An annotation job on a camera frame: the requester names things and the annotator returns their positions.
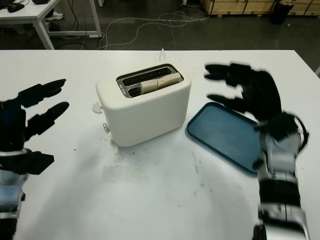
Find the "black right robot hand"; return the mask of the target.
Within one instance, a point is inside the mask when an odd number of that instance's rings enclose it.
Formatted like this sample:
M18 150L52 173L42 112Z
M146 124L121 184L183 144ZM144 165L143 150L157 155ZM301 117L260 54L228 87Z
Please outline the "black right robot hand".
M240 113L251 113L258 121L269 121L282 113L281 98L273 77L264 70L254 70L250 65L231 63L206 64L210 81L224 81L228 86L242 88L242 97L227 98L209 94L207 98Z

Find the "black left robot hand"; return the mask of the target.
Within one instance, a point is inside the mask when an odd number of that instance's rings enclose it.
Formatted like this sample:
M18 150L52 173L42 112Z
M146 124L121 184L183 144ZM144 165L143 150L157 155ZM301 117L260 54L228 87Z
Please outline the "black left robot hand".
M26 108L59 94L65 82L65 79L58 79L46 84L38 83L20 91L16 98L0 102L1 152L22 150L25 142L31 137L41 135L55 124L55 120L70 106L68 102L60 102L29 120L26 120Z

